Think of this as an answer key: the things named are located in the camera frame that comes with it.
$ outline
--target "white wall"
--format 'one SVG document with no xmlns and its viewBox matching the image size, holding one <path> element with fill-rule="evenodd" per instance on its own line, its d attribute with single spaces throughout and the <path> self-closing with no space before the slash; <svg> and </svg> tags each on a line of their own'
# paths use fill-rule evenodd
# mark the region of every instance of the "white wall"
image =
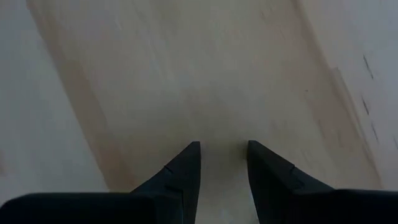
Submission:
<svg viewBox="0 0 398 224">
<path fill-rule="evenodd" d="M 351 93 L 384 187 L 398 189 L 398 2 L 301 3 L 328 66 Z"/>
<path fill-rule="evenodd" d="M 25 1 L 0 2 L 0 204 L 107 191 Z"/>
</svg>

